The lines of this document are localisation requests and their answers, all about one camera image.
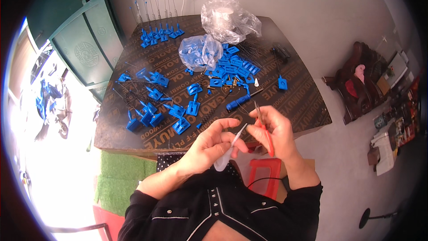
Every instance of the red plastic stool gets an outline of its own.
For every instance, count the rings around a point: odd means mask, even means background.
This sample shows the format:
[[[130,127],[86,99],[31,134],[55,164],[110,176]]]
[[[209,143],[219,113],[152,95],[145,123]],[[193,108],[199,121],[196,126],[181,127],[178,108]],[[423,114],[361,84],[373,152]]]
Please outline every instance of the red plastic stool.
[[[255,172],[257,168],[270,168],[270,178],[279,178],[281,172],[281,159],[279,158],[266,158],[266,159],[252,159],[249,162],[251,166],[251,172],[249,174],[249,183],[251,184],[255,179]],[[276,194],[278,192],[278,186],[280,184],[280,180],[277,179],[269,179],[267,184],[266,192],[263,194],[264,196],[270,197],[273,200],[276,200]]]

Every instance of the artificial grass mat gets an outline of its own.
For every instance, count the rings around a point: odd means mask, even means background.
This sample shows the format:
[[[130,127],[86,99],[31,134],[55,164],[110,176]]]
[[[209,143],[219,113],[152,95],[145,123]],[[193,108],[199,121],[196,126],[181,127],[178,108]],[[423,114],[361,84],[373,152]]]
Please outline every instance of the artificial grass mat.
[[[125,216],[129,197],[144,180],[156,173],[156,162],[125,154],[101,151],[101,174],[98,176],[94,201],[101,201],[101,208]]]

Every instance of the plastic bag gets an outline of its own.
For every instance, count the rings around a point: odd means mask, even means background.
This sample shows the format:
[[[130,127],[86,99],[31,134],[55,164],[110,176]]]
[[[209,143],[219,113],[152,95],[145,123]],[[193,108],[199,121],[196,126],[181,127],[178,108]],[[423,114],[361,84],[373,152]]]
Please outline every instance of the plastic bag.
[[[183,39],[179,56],[192,71],[214,70],[216,62],[223,56],[223,47],[211,35],[198,35]]]
[[[202,5],[201,22],[205,31],[221,43],[236,45],[250,33],[261,37],[260,20],[243,9],[238,0],[208,0]]]

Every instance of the hand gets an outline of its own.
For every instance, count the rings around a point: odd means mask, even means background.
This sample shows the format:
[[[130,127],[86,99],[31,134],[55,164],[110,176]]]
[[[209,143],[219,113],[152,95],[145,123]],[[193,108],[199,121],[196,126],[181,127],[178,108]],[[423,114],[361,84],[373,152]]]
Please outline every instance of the hand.
[[[222,118],[214,121],[205,131],[196,138],[189,151],[177,164],[186,175],[198,174],[209,169],[230,148],[235,138],[232,132],[222,132],[222,129],[239,126],[241,122],[234,118]],[[232,158],[238,156],[238,151],[248,152],[242,139],[235,142]]]
[[[290,153],[297,151],[290,120],[281,115],[273,106],[261,106],[260,113],[266,124],[266,129],[270,132],[276,157],[283,161],[286,160]],[[252,110],[249,115],[257,118],[257,110]],[[248,125],[247,131],[269,150],[266,131],[260,127],[260,124]]]

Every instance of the white piping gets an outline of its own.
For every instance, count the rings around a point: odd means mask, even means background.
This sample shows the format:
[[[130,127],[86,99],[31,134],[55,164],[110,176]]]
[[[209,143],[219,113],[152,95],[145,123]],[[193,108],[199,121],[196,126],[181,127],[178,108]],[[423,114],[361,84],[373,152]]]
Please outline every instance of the white piping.
[[[230,217],[230,216],[228,216],[228,215],[226,215],[226,214],[224,213],[224,211],[223,211],[223,206],[222,206],[222,204],[221,204],[221,199],[220,199],[220,192],[218,191],[218,188],[217,188],[217,187],[216,187],[216,189],[217,189],[218,201],[220,202],[220,208],[221,208],[221,212],[223,213],[223,215],[225,215],[226,217],[228,217],[228,218],[230,218],[230,219],[232,219],[232,220],[236,221],[237,223],[241,224],[242,226],[245,226],[245,227],[249,228],[247,225],[245,225],[245,224],[243,224],[243,223],[241,223],[241,222],[239,222],[239,221],[235,220],[234,218],[232,218],[232,217]],[[249,229],[250,229],[251,231],[253,231],[255,234],[257,234],[258,236],[260,236],[261,238],[263,238],[263,239],[265,239],[266,241],[268,241],[266,238],[264,238],[263,236],[261,236],[259,233],[257,233],[257,232],[256,232],[256,231],[254,231],[253,229],[251,229],[251,228],[249,228]]]
[[[270,208],[278,208],[278,207],[277,206],[271,206],[271,207],[268,207],[268,208],[259,208],[259,209],[256,209],[256,210],[250,212],[250,213],[258,212],[259,210],[270,209]]]
[[[188,219],[189,217],[153,217],[152,220],[154,219]]]
[[[186,240],[186,241],[189,241],[190,240],[190,238],[192,238],[192,236],[193,236],[193,234],[196,232],[196,230],[206,221],[206,220],[208,220],[208,218],[209,217],[211,217],[212,216],[212,213],[211,213],[211,199],[210,199],[210,192],[209,192],[209,190],[207,190],[207,192],[208,192],[208,201],[210,201],[210,215],[208,216],[208,217],[206,217],[194,230],[193,230],[193,232],[190,234],[190,236],[189,236],[189,238]]]

